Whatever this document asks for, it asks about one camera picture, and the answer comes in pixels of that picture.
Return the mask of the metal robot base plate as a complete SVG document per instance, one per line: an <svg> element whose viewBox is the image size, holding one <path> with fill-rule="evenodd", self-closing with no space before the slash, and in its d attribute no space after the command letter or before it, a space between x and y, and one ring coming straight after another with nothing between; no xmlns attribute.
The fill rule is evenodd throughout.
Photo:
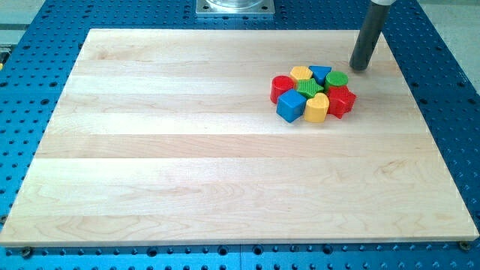
<svg viewBox="0 0 480 270"><path fill-rule="evenodd" d="M214 15L272 15L274 0L196 0L196 14Z"/></svg>

